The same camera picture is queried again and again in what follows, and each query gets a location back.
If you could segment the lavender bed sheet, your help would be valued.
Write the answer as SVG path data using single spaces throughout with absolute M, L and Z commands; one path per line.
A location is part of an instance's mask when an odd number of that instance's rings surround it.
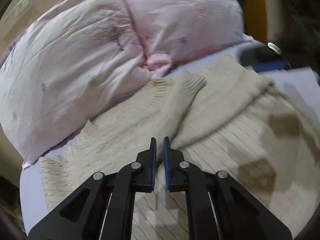
M 245 42 L 227 48 L 199 60 L 177 67 L 170 75 L 180 74 L 183 70 L 195 70 L 200 66 L 216 61 L 224 53 L 240 60 L 240 55 L 246 49 L 259 48 L 259 41 Z M 319 128 L 319 76 L 310 67 L 297 69 L 274 70 L 264 74 L 276 82 L 278 88 L 288 95 L 294 103 L 311 118 L 311 122 Z M 22 217 L 26 233 L 37 224 L 47 213 L 46 201 L 40 178 L 40 167 L 35 163 L 21 172 L 20 200 Z

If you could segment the cream cable-knit sweater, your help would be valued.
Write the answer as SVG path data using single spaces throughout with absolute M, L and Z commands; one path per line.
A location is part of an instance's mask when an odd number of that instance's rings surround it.
M 230 56 L 150 81 L 39 159 L 48 210 L 94 172 L 111 174 L 157 139 L 208 172 L 227 171 L 297 236 L 319 205 L 319 131 L 267 77 Z

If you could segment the wooden headboard frame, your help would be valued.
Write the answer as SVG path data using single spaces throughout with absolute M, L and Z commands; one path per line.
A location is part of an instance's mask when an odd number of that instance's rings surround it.
M 260 42 L 267 42 L 267 12 L 265 0 L 243 0 L 246 34 Z

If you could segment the pink floral pillow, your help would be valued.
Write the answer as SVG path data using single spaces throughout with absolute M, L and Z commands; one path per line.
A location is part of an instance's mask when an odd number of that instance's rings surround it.
M 1 59 L 1 127 L 27 168 L 173 65 L 244 40 L 238 0 L 62 0 Z

